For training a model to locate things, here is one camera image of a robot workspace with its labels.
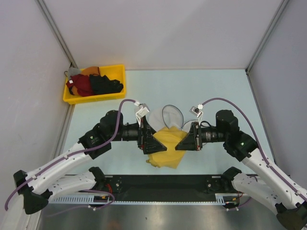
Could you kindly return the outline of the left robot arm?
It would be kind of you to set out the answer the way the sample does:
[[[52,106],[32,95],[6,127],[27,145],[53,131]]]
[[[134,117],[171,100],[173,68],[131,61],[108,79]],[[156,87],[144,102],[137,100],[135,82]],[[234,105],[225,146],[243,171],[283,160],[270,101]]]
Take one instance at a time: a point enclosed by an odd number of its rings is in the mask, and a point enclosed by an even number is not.
[[[66,173],[111,150],[113,141],[136,141],[144,154],[165,151],[167,147],[154,134],[144,116],[137,123],[125,125],[120,111],[107,112],[65,153],[35,170],[19,170],[13,175],[25,213],[31,215],[42,210],[60,195],[82,190],[102,191],[106,179],[100,168],[92,167],[77,176],[67,177]]]

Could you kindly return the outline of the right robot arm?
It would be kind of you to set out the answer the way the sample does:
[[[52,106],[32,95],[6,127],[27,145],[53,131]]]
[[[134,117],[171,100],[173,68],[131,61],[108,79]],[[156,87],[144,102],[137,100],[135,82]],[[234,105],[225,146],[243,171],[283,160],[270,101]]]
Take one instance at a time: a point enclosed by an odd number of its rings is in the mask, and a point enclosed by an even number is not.
[[[249,167],[260,178],[250,178],[240,169],[231,167],[221,177],[226,192],[237,190],[268,208],[287,230],[301,230],[307,225],[307,191],[285,174],[262,151],[260,144],[240,130],[238,119],[230,110],[215,115],[216,125],[202,127],[191,123],[186,137],[176,150],[199,151],[203,143],[222,142],[226,152]]]

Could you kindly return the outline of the white mesh laundry bag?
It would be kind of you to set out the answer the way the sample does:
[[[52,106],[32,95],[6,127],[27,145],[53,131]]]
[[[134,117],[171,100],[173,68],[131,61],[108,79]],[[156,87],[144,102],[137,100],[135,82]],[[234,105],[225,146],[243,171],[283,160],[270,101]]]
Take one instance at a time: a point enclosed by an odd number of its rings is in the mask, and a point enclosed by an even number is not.
[[[146,116],[146,119],[155,131],[159,131],[162,128],[176,127],[179,130],[188,132],[191,123],[194,122],[194,120],[185,121],[182,112],[171,104],[152,110]]]

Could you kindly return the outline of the yellow bra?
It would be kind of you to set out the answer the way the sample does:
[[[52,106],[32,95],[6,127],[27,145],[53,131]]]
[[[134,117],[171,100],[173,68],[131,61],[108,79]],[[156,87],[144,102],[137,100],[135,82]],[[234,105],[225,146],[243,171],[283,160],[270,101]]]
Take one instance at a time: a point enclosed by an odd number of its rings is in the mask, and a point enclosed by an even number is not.
[[[176,169],[186,154],[186,150],[176,150],[175,147],[188,133],[175,126],[164,127],[153,136],[166,146],[167,150],[149,154],[146,162],[153,167],[168,167]]]

